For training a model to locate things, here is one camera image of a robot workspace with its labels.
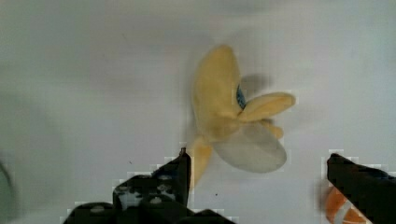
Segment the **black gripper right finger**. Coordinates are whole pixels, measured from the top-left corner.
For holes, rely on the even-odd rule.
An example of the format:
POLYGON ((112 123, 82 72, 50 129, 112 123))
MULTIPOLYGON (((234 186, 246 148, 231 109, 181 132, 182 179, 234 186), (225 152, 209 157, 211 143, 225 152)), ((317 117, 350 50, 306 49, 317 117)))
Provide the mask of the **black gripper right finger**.
POLYGON ((327 179, 372 224, 395 224, 395 177, 333 153, 327 179))

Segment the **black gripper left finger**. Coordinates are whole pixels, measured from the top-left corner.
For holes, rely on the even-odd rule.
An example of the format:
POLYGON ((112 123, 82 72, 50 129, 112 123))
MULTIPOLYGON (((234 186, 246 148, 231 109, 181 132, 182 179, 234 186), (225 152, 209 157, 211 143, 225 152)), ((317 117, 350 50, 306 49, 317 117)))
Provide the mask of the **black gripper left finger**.
POLYGON ((206 209, 188 208, 191 157, 179 155, 149 175, 135 175, 117 185, 110 203, 75 207, 63 224, 236 224, 206 209))

